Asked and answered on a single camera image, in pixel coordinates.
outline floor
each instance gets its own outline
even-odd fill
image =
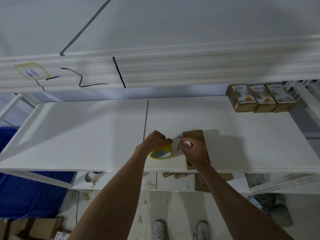
[[[68,192],[60,215],[65,216],[65,228],[72,230],[99,190]],[[285,228],[295,240],[318,239],[320,230],[320,195],[288,194],[288,208],[295,225]],[[170,240],[195,240],[198,222],[207,220],[214,240],[232,240],[226,224],[211,194],[201,192],[141,191],[138,209],[129,240],[151,239],[151,229],[157,219],[165,220]]]

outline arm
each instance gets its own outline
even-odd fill
[[[190,141],[193,146],[189,147],[183,141]],[[208,163],[204,142],[183,138],[178,146],[208,185],[234,240],[293,240],[285,230],[223,180]]]
[[[68,240],[128,238],[136,214],[144,164],[149,153],[172,143],[152,132],[101,190],[75,226]]]

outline yellow tape roll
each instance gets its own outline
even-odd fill
[[[156,149],[149,154],[152,159],[167,159],[172,156],[172,144],[165,145],[162,148]]]

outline shoe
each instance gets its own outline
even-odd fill
[[[157,220],[153,224],[152,240],[167,240],[167,231],[163,220]]]
[[[197,228],[197,238],[198,240],[212,240],[210,226],[207,222],[199,222]]]

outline tape roll inner core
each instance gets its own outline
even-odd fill
[[[153,158],[167,158],[171,156],[171,152],[169,151],[156,151],[151,154]]]

